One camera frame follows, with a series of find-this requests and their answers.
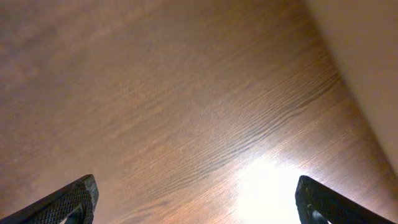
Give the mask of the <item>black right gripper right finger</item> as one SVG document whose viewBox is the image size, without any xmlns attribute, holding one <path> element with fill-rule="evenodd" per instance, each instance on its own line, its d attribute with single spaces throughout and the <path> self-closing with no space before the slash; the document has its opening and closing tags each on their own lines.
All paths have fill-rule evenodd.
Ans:
<svg viewBox="0 0 398 224">
<path fill-rule="evenodd" d="M 295 203 L 304 224 L 394 224 L 306 175 L 299 177 Z"/>
</svg>

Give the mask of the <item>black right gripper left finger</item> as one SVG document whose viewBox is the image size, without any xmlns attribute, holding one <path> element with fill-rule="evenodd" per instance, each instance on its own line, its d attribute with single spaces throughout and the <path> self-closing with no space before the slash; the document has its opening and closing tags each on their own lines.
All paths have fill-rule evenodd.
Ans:
<svg viewBox="0 0 398 224">
<path fill-rule="evenodd" d="M 99 192 L 92 174 L 84 175 L 50 195 L 1 220 L 2 224 L 92 224 Z"/>
</svg>

